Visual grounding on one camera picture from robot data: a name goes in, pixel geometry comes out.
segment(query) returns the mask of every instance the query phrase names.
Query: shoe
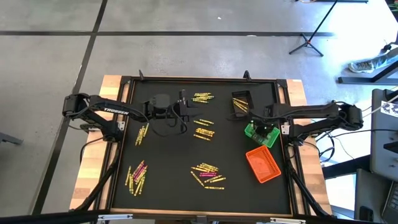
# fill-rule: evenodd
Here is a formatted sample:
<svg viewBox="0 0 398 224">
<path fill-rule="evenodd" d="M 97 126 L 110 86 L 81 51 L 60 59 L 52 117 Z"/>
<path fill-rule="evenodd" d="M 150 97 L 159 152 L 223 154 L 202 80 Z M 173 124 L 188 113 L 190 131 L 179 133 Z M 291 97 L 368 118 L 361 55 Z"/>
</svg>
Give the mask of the shoe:
<svg viewBox="0 0 398 224">
<path fill-rule="evenodd" d="M 348 68 L 355 73 L 372 73 L 374 71 L 374 65 L 372 61 L 368 60 L 365 62 L 352 62 L 348 64 Z"/>
</svg>

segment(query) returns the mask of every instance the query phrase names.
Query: light stand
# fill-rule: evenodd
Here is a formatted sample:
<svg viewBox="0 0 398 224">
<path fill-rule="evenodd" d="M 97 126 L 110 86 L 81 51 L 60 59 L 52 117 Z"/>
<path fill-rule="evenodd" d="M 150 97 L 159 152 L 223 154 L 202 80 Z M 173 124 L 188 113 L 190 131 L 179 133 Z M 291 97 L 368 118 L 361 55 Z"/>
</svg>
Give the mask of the light stand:
<svg viewBox="0 0 398 224">
<path fill-rule="evenodd" d="M 321 55 L 321 57 L 323 57 L 323 54 L 311 44 L 311 40 L 313 38 L 313 36 L 318 32 L 318 29 L 322 26 L 323 22 L 325 21 L 325 19 L 329 16 L 329 13 L 331 12 L 331 10 L 334 8 L 334 6 L 336 5 L 336 3 L 338 2 L 338 0 L 335 0 L 335 3 L 333 3 L 333 5 L 331 6 L 331 8 L 329 9 L 328 13 L 326 13 L 326 15 L 324 16 L 324 18 L 322 19 L 321 23 L 318 25 L 317 29 L 315 30 L 315 32 L 311 35 L 311 37 L 308 39 L 304 34 L 300 34 L 304 40 L 305 43 L 300 45 L 299 47 L 297 47 L 296 49 L 292 50 L 291 52 L 289 52 L 289 54 L 294 53 L 295 51 L 303 48 L 303 47 L 311 47 L 312 49 L 314 49 L 316 52 L 318 52 L 318 54 Z"/>
</svg>

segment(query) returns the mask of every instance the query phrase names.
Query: black mat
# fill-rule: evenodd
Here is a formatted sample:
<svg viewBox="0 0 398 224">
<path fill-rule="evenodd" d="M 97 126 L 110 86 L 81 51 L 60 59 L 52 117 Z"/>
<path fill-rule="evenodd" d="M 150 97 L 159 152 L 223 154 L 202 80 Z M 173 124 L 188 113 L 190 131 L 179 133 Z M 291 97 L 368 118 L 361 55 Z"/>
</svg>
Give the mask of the black mat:
<svg viewBox="0 0 398 224">
<path fill-rule="evenodd" d="M 130 119 L 112 207 L 291 214 L 280 139 L 276 140 L 271 153 L 282 175 L 260 184 L 245 156 L 246 152 L 259 147 L 245 136 L 247 123 L 225 119 L 233 112 L 231 92 L 250 90 L 255 109 L 262 111 L 265 105 L 275 103 L 274 84 L 137 82 L 133 104 L 146 101 L 158 93 L 169 94 L 174 101 L 181 89 L 187 90 L 190 96 L 196 92 L 211 92 L 215 96 L 208 105 L 196 103 L 203 113 L 197 118 L 215 122 L 207 128 L 215 131 L 214 137 L 211 141 L 193 137 L 199 125 L 189 122 L 188 132 L 179 136 L 162 138 L 149 130 L 142 145 L 135 147 L 142 123 Z M 166 126 L 165 120 L 152 121 L 151 126 L 161 133 L 179 131 L 179 127 L 173 129 Z M 142 195 L 134 197 L 124 182 L 128 167 L 135 169 L 143 159 L 148 165 L 145 186 Z M 220 174 L 227 179 L 211 185 L 223 186 L 225 190 L 204 189 L 192 177 L 191 167 L 201 162 L 220 168 Z"/>
</svg>

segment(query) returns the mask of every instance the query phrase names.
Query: green block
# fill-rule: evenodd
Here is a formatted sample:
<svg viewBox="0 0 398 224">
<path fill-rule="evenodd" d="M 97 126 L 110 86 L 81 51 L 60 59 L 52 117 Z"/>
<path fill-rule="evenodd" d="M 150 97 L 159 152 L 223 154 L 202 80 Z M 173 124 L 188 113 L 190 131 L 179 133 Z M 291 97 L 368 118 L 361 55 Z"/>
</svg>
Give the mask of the green block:
<svg viewBox="0 0 398 224">
<path fill-rule="evenodd" d="M 280 131 L 279 129 L 274 128 L 266 137 L 263 137 L 255 132 L 252 123 L 250 123 L 244 129 L 244 133 L 249 138 L 255 140 L 258 144 L 271 148 L 274 145 L 275 140 L 278 138 Z"/>
</svg>

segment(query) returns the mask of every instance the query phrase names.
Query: orange basket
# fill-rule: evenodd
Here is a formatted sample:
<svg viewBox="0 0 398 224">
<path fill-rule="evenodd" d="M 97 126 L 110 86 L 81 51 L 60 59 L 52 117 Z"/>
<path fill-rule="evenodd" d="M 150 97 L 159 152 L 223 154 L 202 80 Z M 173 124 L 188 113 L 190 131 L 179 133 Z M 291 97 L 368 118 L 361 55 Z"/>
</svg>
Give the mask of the orange basket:
<svg viewBox="0 0 398 224">
<path fill-rule="evenodd" d="M 247 152 L 246 158 L 260 183 L 280 175 L 280 169 L 266 146 Z"/>
</svg>

